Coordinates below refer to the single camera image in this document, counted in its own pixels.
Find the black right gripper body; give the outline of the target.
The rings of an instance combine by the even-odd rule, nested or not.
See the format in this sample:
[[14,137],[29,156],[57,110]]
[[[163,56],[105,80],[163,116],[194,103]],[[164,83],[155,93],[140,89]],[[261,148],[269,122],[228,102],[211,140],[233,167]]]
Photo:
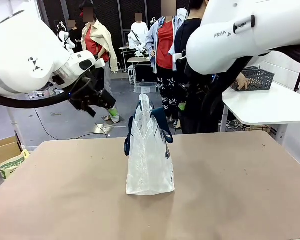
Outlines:
[[189,66],[186,58],[176,61],[176,99],[179,104],[186,103],[188,100],[213,104],[217,98],[214,93],[211,93],[214,81],[214,74],[197,73]]

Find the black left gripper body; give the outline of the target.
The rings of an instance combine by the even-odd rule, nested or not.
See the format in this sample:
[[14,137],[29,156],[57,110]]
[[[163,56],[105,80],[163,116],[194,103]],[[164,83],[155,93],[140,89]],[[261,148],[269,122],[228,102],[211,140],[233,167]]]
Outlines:
[[99,79],[84,75],[74,83],[68,93],[68,100],[74,108],[88,113],[92,118],[96,116],[92,106],[110,110],[116,103],[115,98],[105,88],[101,89],[98,82]]

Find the person's left hand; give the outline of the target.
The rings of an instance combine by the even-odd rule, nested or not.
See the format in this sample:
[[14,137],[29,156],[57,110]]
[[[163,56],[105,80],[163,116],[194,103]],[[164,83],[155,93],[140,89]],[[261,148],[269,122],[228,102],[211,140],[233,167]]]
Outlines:
[[236,89],[238,91],[240,90],[247,90],[248,89],[248,86],[250,84],[249,80],[245,77],[245,75],[243,73],[240,73],[236,80],[235,80],[235,85],[236,85]]

